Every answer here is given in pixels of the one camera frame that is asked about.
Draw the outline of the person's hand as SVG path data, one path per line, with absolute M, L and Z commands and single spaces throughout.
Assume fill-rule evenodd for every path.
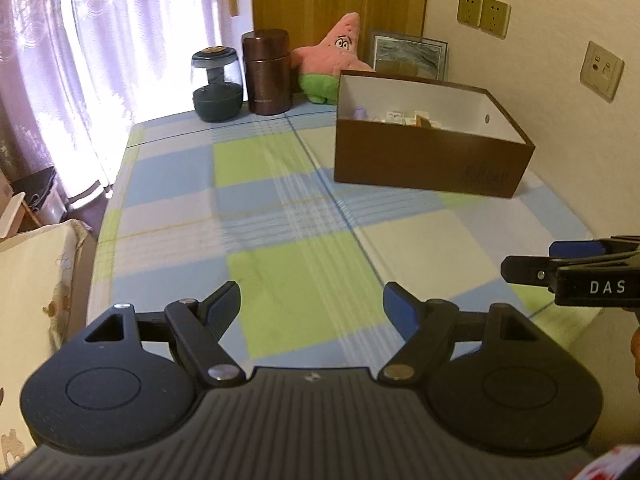
M 630 341 L 630 352 L 634 357 L 634 374 L 638 379 L 638 389 L 640 389 L 640 325 L 632 334 Z

